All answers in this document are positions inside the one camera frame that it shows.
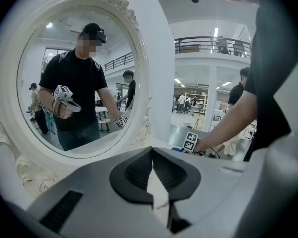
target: person in beige shirt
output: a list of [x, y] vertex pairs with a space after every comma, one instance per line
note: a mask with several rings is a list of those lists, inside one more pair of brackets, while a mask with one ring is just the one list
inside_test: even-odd
[[34, 112], [35, 120], [38, 123], [40, 130], [42, 131], [42, 136], [45, 136], [48, 134], [49, 129], [46, 126], [45, 114], [39, 99], [39, 91], [37, 89], [36, 83], [32, 83], [29, 90], [32, 90], [32, 94], [31, 94], [32, 110]]

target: mirror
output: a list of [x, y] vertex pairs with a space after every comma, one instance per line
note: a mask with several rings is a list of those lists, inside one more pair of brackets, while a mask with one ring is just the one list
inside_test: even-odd
[[68, 9], [38, 26], [23, 51], [20, 106], [54, 150], [99, 150], [127, 129], [117, 118], [131, 119], [136, 105], [135, 48], [123, 24], [108, 15], [95, 7]]

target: black t-shirt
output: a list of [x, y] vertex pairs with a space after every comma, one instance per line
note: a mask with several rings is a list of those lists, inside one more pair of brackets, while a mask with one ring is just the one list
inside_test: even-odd
[[133, 80], [131, 81], [131, 83], [129, 84], [129, 89], [128, 89], [128, 100], [126, 103], [126, 109], [129, 107], [131, 101], [134, 98], [135, 95], [135, 89], [136, 89], [136, 82]]
[[257, 133], [244, 158], [290, 132], [274, 99], [298, 61], [298, 0], [260, 0], [245, 91], [257, 97]]
[[240, 82], [238, 85], [235, 85], [229, 94], [228, 103], [235, 105], [239, 98], [242, 96], [244, 87]]
[[95, 91], [107, 87], [103, 69], [92, 58], [80, 59], [75, 49], [60, 59], [60, 54], [51, 59], [42, 74], [40, 86], [54, 91], [64, 85], [73, 93], [73, 100], [82, 109], [73, 112], [67, 119], [54, 116], [56, 127], [61, 131], [83, 129], [96, 121]]

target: neck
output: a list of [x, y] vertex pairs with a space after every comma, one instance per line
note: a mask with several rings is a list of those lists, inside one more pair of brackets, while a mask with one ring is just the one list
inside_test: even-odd
[[89, 58], [89, 56], [85, 56], [84, 54], [83, 54], [83, 52], [80, 52], [80, 51], [78, 51], [77, 50], [77, 48], [75, 49], [75, 55], [78, 57], [78, 58], [80, 58], [80, 59], [87, 59], [87, 58]]

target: blue object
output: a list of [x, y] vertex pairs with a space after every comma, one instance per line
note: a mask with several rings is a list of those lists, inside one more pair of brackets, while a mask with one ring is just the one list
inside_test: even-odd
[[178, 147], [172, 147], [171, 150], [181, 152], [181, 149]]

